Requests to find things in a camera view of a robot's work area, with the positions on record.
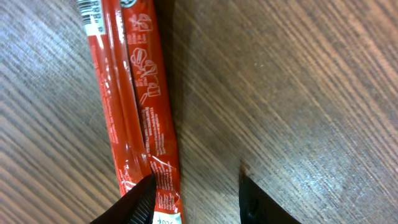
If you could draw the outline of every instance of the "wooden table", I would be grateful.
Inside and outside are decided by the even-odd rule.
[[[119,198],[74,0],[1,4],[0,220]],[[398,223],[398,1],[157,1],[187,223],[239,223],[243,166],[302,223]]]

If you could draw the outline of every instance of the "white icon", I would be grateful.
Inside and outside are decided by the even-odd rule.
[[[158,86],[158,84],[150,83],[150,84],[148,84],[147,92],[143,94],[143,96],[139,100],[139,103],[142,105],[148,97],[160,96],[160,95],[161,95],[161,92],[160,92],[160,87]]]
[[[147,58],[147,51],[142,48],[136,48],[132,52],[130,57],[130,61],[133,65],[137,66],[139,70],[145,69],[142,64],[144,63],[145,59]]]
[[[145,77],[147,75],[156,75],[157,74],[157,65],[152,60],[146,60],[143,72],[144,73],[141,75],[141,78]]]
[[[140,99],[140,104],[143,104],[148,97],[161,95],[159,80],[157,78],[157,65],[152,60],[146,60],[147,51],[145,49],[137,47],[133,50],[130,57],[131,64],[138,68],[136,75],[139,75],[139,79],[145,78],[147,81],[147,92],[143,94]]]
[[[129,19],[134,30],[139,30],[141,32],[152,31],[154,29],[152,25],[152,19],[147,14],[132,15]]]

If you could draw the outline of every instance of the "red wrapper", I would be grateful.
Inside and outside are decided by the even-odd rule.
[[[153,1],[78,0],[78,4],[121,195],[153,172],[154,223],[183,223],[177,141]]]

